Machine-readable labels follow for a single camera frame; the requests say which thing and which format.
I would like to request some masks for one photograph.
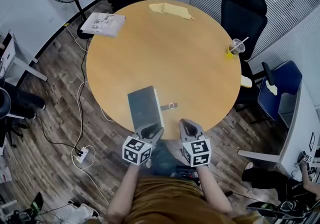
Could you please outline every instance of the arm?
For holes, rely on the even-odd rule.
[[[120,224],[130,213],[137,186],[139,170],[140,166],[130,164],[126,171],[121,185],[115,193],[107,211],[109,223]]]
[[[200,165],[196,167],[196,170],[199,175],[205,200],[213,209],[224,214],[230,213],[232,211],[231,204],[219,187],[209,168],[205,165]]]
[[[305,161],[302,163],[302,185],[305,190],[316,195],[316,201],[320,200],[320,184],[315,184],[309,180],[307,163]]]

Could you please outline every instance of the cup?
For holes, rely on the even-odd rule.
[[[243,43],[241,43],[241,40],[235,38],[232,40],[231,44],[228,47],[227,55],[234,58],[240,53],[243,53],[246,50],[246,47]]]

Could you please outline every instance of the yellow cloth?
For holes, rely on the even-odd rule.
[[[231,220],[213,210],[192,181],[145,177],[137,185],[124,224],[262,224],[259,219],[261,215],[255,214]]]
[[[190,20],[190,19],[194,20],[194,18],[189,14],[188,9],[182,6],[177,6],[177,5],[163,2],[163,3],[151,3],[149,4],[149,7],[155,13],[173,14],[187,20]]]

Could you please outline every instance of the wooden floor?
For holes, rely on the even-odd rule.
[[[107,12],[111,8],[106,1],[101,1],[90,11]],[[69,28],[76,35],[80,19]],[[77,38],[86,48],[86,40]],[[53,142],[73,145],[80,133],[80,115],[76,95],[83,75],[80,64],[85,52],[79,48],[72,36],[65,29],[39,58],[34,67],[48,77],[44,82],[30,74],[24,79],[22,88],[45,99],[46,109],[38,110],[43,120],[44,132]],[[95,101],[88,84],[82,92],[83,138],[79,147],[92,145],[96,150],[93,166],[87,169],[101,192],[111,200],[116,192],[127,164],[121,158],[121,149],[129,131],[115,122],[107,121]],[[277,203],[273,190],[252,189],[241,181],[242,172],[249,162],[237,155],[239,149],[263,153],[279,153],[286,138],[287,129],[282,122],[271,124],[262,122],[251,125],[250,121],[261,117],[257,109],[248,109],[230,113],[206,135],[215,146],[212,149],[210,169],[224,191],[232,190],[247,197],[261,201]],[[93,182],[71,161],[71,147],[50,144],[44,138],[40,120],[27,120],[29,129],[23,130],[23,139],[14,136],[17,148],[7,146],[4,157],[11,170],[13,181],[0,185],[1,194],[18,200],[19,209],[29,207],[38,192],[44,199],[44,210],[51,210],[67,204],[73,199],[87,203],[97,209],[105,218],[108,203],[99,194]],[[170,149],[180,156],[181,145],[178,141],[169,141]],[[253,200],[232,195],[230,201],[234,210],[241,214]],[[40,220],[52,223],[54,216],[44,214]]]

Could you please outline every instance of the notebook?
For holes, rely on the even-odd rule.
[[[153,86],[129,93],[128,101],[134,130],[149,124],[165,128],[157,91]]]
[[[115,38],[126,21],[126,16],[110,13],[93,12],[82,25],[87,34],[103,35]]]

